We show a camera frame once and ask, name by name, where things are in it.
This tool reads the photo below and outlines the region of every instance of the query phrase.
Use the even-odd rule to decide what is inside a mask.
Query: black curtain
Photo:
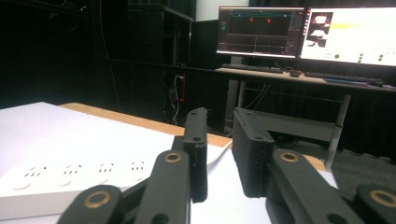
[[[250,0],[250,7],[396,7],[392,0]],[[363,77],[379,77],[389,85],[396,86],[396,68],[380,66],[354,66],[342,63],[300,62],[303,71],[334,73]],[[340,96],[328,92],[312,92],[290,88],[275,87],[266,101],[258,109],[307,119],[334,121],[338,106],[334,103],[313,100],[317,97],[340,100]],[[377,157],[390,157],[396,161],[396,148],[393,134],[396,131],[396,101],[375,96],[352,95],[344,122],[344,130],[339,149],[345,148],[358,153],[368,153]]]

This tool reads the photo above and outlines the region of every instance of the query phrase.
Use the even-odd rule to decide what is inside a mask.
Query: white power strip
[[[125,190],[151,169],[143,161],[16,167],[0,178],[0,220],[61,214],[84,189],[106,184]]]

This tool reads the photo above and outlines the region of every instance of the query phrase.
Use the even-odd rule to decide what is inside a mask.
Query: desk
[[[82,110],[88,114],[78,113],[70,109]],[[0,140],[3,146],[0,151],[0,175],[26,162],[31,162],[35,165],[45,164],[46,166],[48,165],[47,167],[50,169],[53,168],[53,166],[51,166],[51,163],[47,164],[48,161],[66,164],[69,164],[70,161],[82,162],[84,167],[84,164],[87,164],[84,163],[84,161],[93,162],[96,160],[103,161],[103,159],[105,159],[104,161],[119,162],[119,160],[124,160],[125,158],[129,160],[133,156],[140,154],[147,154],[152,159],[155,159],[156,155],[158,155],[158,151],[168,149],[172,144],[173,138],[171,134],[153,132],[140,127],[133,128],[132,125],[128,125],[127,123],[140,123],[142,126],[151,127],[153,129],[183,133],[182,128],[172,125],[161,124],[156,121],[122,115],[120,113],[80,104],[54,106],[39,103],[0,110],[0,114]],[[92,116],[92,114],[100,115],[102,118],[111,117],[116,120],[123,120],[123,122],[101,119]],[[147,138],[147,135],[151,138],[154,137],[156,141],[151,141],[154,142],[151,143],[146,139],[143,141],[142,145],[136,143],[139,142],[141,138]],[[210,134],[209,141],[212,144],[219,144],[224,147],[225,144],[229,143],[230,139],[215,135],[212,136]],[[211,157],[210,154],[213,154],[213,151],[215,151],[216,154],[218,149],[218,147],[210,147],[208,150],[208,159]],[[320,161],[315,158],[308,157],[308,159],[310,161],[316,161],[317,165],[320,164]],[[319,172],[330,181],[330,183],[335,185],[332,174],[328,172]],[[197,214],[207,214],[210,211],[216,212],[217,210],[212,208],[219,208],[221,204],[224,206],[231,206],[231,204],[233,204],[233,206],[240,205],[244,207],[244,209],[249,210],[250,213],[257,213],[258,211],[256,209],[249,209],[253,204],[257,205],[254,208],[260,207],[264,209],[265,198],[248,199],[243,195],[231,150],[225,150],[219,162],[214,163],[208,168],[208,179],[210,198],[208,198],[207,202],[195,204],[192,207],[192,210],[195,211],[192,213],[193,217],[211,218],[211,216],[198,216]],[[32,187],[35,186],[36,182],[34,181],[35,180],[32,182]],[[8,183],[9,182],[1,182],[0,187],[8,186]],[[54,203],[53,200],[49,200],[49,197],[53,196],[57,199],[57,203]],[[21,198],[22,202],[15,202],[15,198],[6,200],[6,198],[0,197],[0,203],[3,208],[2,212],[9,214],[7,211],[11,209],[13,212],[21,211],[27,214],[31,212],[31,210],[28,210],[28,207],[32,209],[33,206],[37,209],[40,206],[48,206],[49,204],[52,204],[52,207],[57,207],[64,202],[68,202],[64,195],[60,197],[58,191],[45,194],[45,201],[40,197],[41,196],[37,194],[33,194],[33,196],[28,194],[27,198],[29,198],[29,200]],[[59,215],[28,217],[0,222],[12,224],[54,223],[58,216]],[[240,218],[248,217],[246,212],[241,212],[240,215],[237,216]],[[224,218],[223,214],[219,212],[217,212],[217,217],[220,219]],[[261,219],[266,217],[260,212],[256,218]]]
[[[362,87],[362,86],[351,86],[345,84],[328,83],[321,78],[314,77],[291,77],[289,73],[274,74],[274,73],[264,73],[256,71],[245,71],[230,68],[220,68],[217,69],[219,72],[232,73],[240,76],[246,76],[247,78],[262,78],[263,82],[268,81],[269,83],[289,85],[289,86],[304,86],[316,88],[317,90],[328,90],[328,91],[338,91],[344,95],[341,102],[337,119],[334,123],[315,121],[309,119],[298,119],[289,116],[280,116],[276,114],[257,112],[261,114],[265,119],[267,126],[265,127],[269,131],[274,131],[278,133],[287,133],[292,135],[297,135],[301,137],[318,139],[321,141],[329,142],[329,147],[327,150],[327,157],[325,159],[326,170],[330,171],[332,168],[332,161],[335,156],[335,152],[338,146],[338,142],[343,130],[344,120],[347,114],[347,108],[351,98],[351,94],[372,94],[372,95],[387,95],[396,96],[396,90],[394,88],[377,88],[377,87]],[[239,100],[238,106],[243,106],[243,94],[244,94],[245,82],[242,81],[239,90]],[[226,119],[231,119],[232,107],[234,107],[233,102],[236,100],[236,90],[235,87],[229,88],[229,102],[227,106]]]
[[[105,110],[105,109],[90,106],[90,105],[70,103],[70,104],[65,104],[65,105],[60,105],[60,106],[63,108],[72,109],[72,110],[75,110],[78,112],[95,115],[100,118],[113,119],[116,121],[133,124],[133,125],[136,125],[139,127],[144,127],[144,128],[148,128],[148,129],[163,132],[163,133],[170,133],[172,135],[183,135],[183,133],[184,133],[184,128],[177,127],[175,125],[161,123],[161,122],[150,120],[150,119],[142,119],[142,118],[135,117],[132,115],[126,115],[126,114],[122,114],[122,113],[118,113],[118,112],[114,112],[114,111],[110,111],[110,110]],[[230,140],[231,140],[230,138],[211,134],[211,133],[209,133],[207,135],[208,144],[216,146],[216,147],[224,147],[230,142]],[[324,164],[321,160],[319,160],[315,157],[307,156],[307,155],[305,155],[305,157],[309,160],[309,162],[311,162],[311,164],[317,170],[322,170],[322,171],[325,170]]]

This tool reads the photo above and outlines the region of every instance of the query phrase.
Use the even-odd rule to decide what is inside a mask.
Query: dark background
[[[161,2],[194,18],[194,1]],[[250,0],[250,5],[253,7],[396,7],[390,0]],[[120,64],[110,66],[106,61],[98,60],[98,55],[99,57],[128,59],[131,44],[127,3],[102,1],[101,12],[103,35],[97,30],[95,32],[94,29],[97,28],[98,17],[54,14],[51,10],[0,1],[0,108],[34,102],[47,102],[55,105],[78,102],[172,122],[169,121],[169,117],[172,117],[174,112],[172,110],[170,112],[164,110],[156,114],[154,112],[150,114],[151,110],[143,110],[143,113],[136,114],[134,109],[136,106],[142,108],[153,106],[163,110],[164,106],[158,105],[158,102],[164,102],[162,97],[166,98],[168,91],[172,88],[163,91],[166,86],[157,83],[158,86],[155,89],[158,94],[156,93],[155,97],[161,100],[152,103],[155,105],[147,101],[136,105],[139,99],[136,99],[135,86],[146,88],[147,92],[154,90],[150,87],[151,77],[145,75],[149,72]],[[229,57],[216,54],[217,29],[217,21],[192,23],[188,66],[215,69],[222,63],[230,61]],[[106,41],[106,48],[100,45],[100,40],[103,39]],[[247,63],[272,66],[275,62],[247,59]],[[305,71],[380,77],[388,84],[396,86],[394,76],[396,70],[393,67],[317,62],[282,61],[278,63]],[[185,102],[181,105],[179,124],[182,125],[185,111],[204,106],[209,110],[208,126],[222,133],[228,79],[163,73],[155,77],[163,80],[164,77],[170,76],[170,80],[173,80],[174,76],[184,75],[187,75],[184,83],[186,91],[183,95]],[[255,90],[260,90],[263,84],[260,82],[247,84],[252,91],[247,92],[246,102],[257,96],[258,92]],[[322,97],[329,98],[331,101],[323,103],[317,100]],[[261,111],[334,121],[340,99],[339,94],[332,92],[272,86],[261,102],[254,106]],[[369,153],[377,157],[390,157],[395,161],[396,149],[393,147],[393,134],[396,131],[395,112],[394,100],[352,96],[339,148]]]

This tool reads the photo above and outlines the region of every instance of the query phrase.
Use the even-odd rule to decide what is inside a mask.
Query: monitor screen
[[[396,66],[396,7],[310,8],[302,59]]]
[[[217,53],[295,58],[303,7],[220,7]]]

